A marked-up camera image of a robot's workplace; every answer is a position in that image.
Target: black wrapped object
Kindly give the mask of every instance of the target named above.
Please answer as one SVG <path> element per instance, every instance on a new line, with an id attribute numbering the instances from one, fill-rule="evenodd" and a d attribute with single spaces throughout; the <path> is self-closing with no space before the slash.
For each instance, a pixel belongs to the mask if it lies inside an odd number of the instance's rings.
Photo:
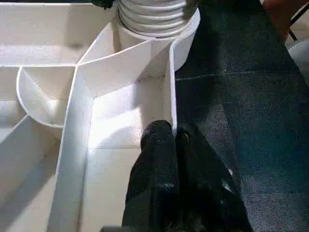
<path id="1" fill-rule="evenodd" d="M 229 170 L 197 127 L 181 124 L 176 145 L 184 229 L 251 232 Z"/>
<path id="2" fill-rule="evenodd" d="M 176 147 L 170 124 L 151 123 L 140 146 L 141 154 L 130 174 L 122 225 L 165 231 L 178 218 L 179 207 Z"/>
<path id="3" fill-rule="evenodd" d="M 130 174 L 123 228 L 102 231 L 251 232 L 229 170 L 199 130 L 180 125 L 176 145 L 168 122 L 146 128 Z"/>
<path id="4" fill-rule="evenodd" d="M 92 4 L 106 8 L 111 8 L 114 0 L 91 0 Z"/>

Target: dark blue fabric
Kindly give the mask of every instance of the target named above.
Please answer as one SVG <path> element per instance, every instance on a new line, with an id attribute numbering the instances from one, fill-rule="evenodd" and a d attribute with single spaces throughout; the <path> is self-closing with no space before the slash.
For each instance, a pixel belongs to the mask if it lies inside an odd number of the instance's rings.
<path id="1" fill-rule="evenodd" d="M 258 0 L 200 11 L 178 122 L 195 122 L 241 182 L 255 231 L 309 231 L 309 88 Z"/>

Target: white flexible tube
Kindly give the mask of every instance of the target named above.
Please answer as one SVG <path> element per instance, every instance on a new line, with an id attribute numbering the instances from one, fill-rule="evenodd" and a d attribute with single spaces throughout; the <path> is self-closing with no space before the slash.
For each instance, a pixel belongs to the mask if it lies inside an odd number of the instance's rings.
<path id="1" fill-rule="evenodd" d="M 181 33 L 196 11 L 194 0 L 120 0 L 119 16 L 140 35 L 163 38 Z"/>

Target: black fabric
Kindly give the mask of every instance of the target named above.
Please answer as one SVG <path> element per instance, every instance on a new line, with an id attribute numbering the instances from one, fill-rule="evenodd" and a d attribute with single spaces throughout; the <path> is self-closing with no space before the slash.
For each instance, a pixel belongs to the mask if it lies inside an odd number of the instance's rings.
<path id="1" fill-rule="evenodd" d="M 145 129 L 132 167 L 122 226 L 165 231 L 178 218 L 179 179 L 175 140 L 166 121 Z"/>
<path id="2" fill-rule="evenodd" d="M 176 72 L 178 123 L 195 123 L 241 182 L 255 231 L 309 231 L 309 88 L 258 0 L 200 12 Z"/>
<path id="3" fill-rule="evenodd" d="M 176 147 L 184 231 L 251 232 L 229 170 L 199 129 L 180 124 Z"/>

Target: white plastic structure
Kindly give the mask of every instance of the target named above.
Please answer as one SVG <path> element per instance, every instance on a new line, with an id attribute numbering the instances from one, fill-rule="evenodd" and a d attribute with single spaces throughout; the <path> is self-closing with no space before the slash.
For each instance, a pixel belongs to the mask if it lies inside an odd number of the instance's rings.
<path id="1" fill-rule="evenodd" d="M 177 128 L 174 72 L 199 11 L 174 37 L 128 30 L 118 6 L 0 3 L 0 231 L 120 225 L 140 137 Z"/>
<path id="2" fill-rule="evenodd" d="M 287 49 L 309 86 L 309 39 L 306 38 L 289 44 Z"/>

